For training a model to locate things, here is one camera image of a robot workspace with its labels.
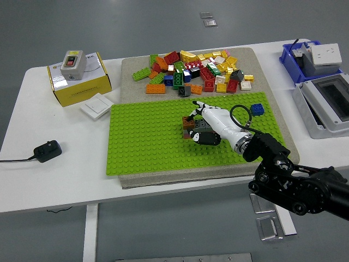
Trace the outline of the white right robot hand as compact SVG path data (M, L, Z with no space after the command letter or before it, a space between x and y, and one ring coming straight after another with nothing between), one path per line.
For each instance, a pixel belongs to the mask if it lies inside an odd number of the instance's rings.
M250 132L243 132L242 128L233 122L228 110L200 101L193 101L192 103L198 105L198 108L189 115L188 120L192 120L196 115L201 115L215 131L215 133L196 132L188 129L190 137L197 144L216 146L220 144L221 139L226 139L231 147L238 152L237 148L252 138Z

